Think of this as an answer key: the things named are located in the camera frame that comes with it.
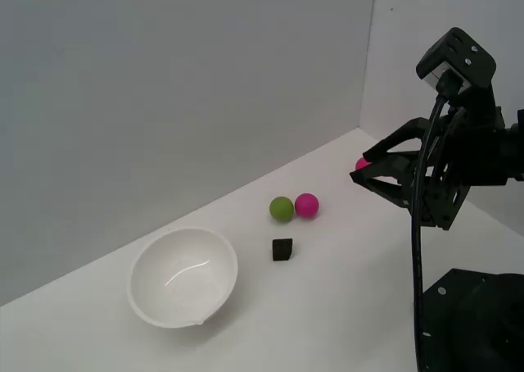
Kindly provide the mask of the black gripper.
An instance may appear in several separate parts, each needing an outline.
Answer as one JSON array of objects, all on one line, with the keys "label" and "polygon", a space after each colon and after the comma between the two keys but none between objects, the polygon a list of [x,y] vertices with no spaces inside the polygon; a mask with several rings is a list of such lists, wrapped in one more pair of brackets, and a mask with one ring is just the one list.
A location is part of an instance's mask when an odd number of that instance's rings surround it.
[{"label": "black gripper", "polygon": [[[417,155],[387,154],[415,138],[421,142]],[[417,226],[448,230],[471,188],[504,186],[512,177],[512,130],[498,107],[482,124],[466,109],[453,109],[409,120],[363,158],[371,163],[350,172],[355,184],[411,211],[415,171]]]}]

